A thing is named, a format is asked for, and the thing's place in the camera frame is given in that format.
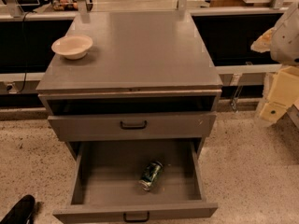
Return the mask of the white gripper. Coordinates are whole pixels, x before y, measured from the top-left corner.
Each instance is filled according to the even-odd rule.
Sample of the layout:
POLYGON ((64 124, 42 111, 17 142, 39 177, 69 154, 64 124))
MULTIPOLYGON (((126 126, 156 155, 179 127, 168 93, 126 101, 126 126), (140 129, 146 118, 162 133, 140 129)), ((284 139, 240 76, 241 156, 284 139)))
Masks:
MULTIPOLYGON (((250 49, 259 53, 270 51, 274 31, 274 28, 265 31, 251 44, 250 49)), ((271 103, 263 106, 259 117, 276 123, 286 113, 286 108, 289 108, 299 98, 299 68, 283 67, 273 75, 273 78, 267 96, 267 100, 271 103)))

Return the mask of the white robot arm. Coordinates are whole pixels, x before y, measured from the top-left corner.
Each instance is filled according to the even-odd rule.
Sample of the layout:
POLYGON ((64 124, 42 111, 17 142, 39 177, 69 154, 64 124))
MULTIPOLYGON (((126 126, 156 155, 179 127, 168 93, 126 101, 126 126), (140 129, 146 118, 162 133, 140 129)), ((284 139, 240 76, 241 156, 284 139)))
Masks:
POLYGON ((271 76, 263 93, 258 119, 269 125, 276 123, 299 97, 299 4, 294 2, 276 24, 259 36, 251 50, 269 51, 281 68, 271 76))

